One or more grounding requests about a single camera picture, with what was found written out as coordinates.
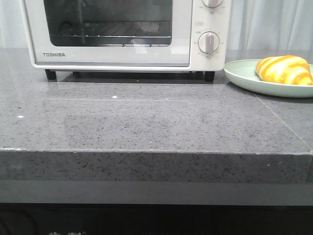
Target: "oven knob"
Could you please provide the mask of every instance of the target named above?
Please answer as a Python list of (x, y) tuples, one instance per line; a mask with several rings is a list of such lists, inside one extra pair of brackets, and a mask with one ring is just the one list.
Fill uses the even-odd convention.
[(220, 39), (213, 32), (207, 32), (201, 35), (198, 41), (199, 48), (202, 52), (212, 54), (219, 47)]
[(222, 1), (223, 0), (202, 0), (203, 4), (210, 8), (219, 6)]

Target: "oven foot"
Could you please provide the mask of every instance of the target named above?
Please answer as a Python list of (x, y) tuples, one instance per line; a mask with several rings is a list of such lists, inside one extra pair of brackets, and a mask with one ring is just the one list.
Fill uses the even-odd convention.
[(213, 82), (215, 72), (214, 72), (214, 71), (206, 71), (206, 72), (204, 72), (204, 73), (205, 73), (205, 75), (204, 75), (204, 80), (205, 80), (206, 82)]
[(55, 80), (55, 79), (57, 79), (57, 73), (55, 71), (45, 70), (45, 73), (47, 75), (47, 79), (48, 80)]

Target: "white curtain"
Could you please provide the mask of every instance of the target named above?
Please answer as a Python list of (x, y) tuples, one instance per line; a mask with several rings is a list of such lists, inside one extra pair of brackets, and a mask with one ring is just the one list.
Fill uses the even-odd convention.
[[(310, 50), (313, 0), (233, 0), (227, 43), (232, 50)], [(0, 0), (0, 47), (27, 47), (19, 0)]]
[(310, 50), (313, 0), (233, 0), (228, 49)]

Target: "light green plate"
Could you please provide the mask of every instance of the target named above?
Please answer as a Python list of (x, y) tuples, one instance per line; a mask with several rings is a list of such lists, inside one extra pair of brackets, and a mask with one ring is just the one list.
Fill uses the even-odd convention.
[(229, 62), (224, 66), (226, 77), (237, 86), (253, 92), (281, 97), (313, 97), (313, 86), (285, 85), (261, 81), (255, 74), (255, 66), (258, 61), (260, 60), (237, 60)]

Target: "bread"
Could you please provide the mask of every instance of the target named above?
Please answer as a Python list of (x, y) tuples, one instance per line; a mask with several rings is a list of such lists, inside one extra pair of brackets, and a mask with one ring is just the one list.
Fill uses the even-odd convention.
[(262, 81), (290, 85), (313, 85), (308, 62), (294, 55), (273, 56), (259, 61), (255, 68)]

